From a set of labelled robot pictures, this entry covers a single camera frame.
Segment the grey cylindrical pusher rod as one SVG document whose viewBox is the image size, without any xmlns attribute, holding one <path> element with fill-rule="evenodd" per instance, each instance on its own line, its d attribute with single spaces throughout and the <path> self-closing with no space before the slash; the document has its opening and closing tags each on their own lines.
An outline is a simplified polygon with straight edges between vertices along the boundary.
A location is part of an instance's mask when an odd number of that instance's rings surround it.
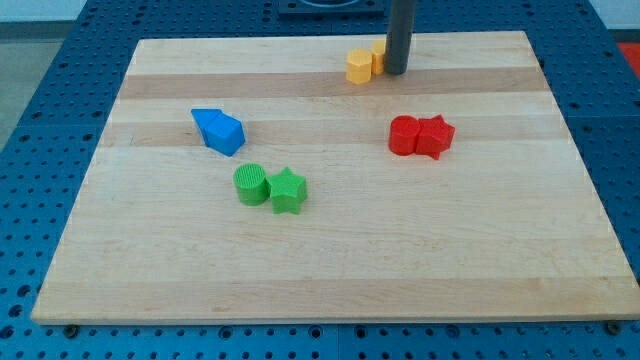
<svg viewBox="0 0 640 360">
<path fill-rule="evenodd" d="M 384 70 L 402 75 L 408 66 L 417 0 L 392 0 L 386 36 Z"/>
</svg>

